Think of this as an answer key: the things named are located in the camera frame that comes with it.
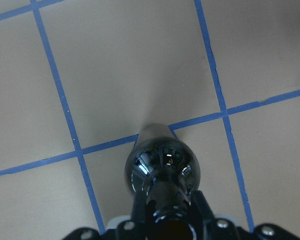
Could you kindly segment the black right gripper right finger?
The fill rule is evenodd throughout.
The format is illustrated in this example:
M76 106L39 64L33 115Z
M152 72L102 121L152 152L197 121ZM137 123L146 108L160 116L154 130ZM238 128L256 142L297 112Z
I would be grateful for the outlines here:
M215 218L213 211L200 190L191 192L190 202L191 214L197 221L208 222Z

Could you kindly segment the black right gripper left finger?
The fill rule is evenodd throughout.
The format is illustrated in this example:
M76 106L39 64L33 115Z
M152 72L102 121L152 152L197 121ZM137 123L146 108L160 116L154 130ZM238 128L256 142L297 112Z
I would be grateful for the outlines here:
M147 215L147 194L145 191L136 191L133 196L133 206L130 219L133 222L145 223Z

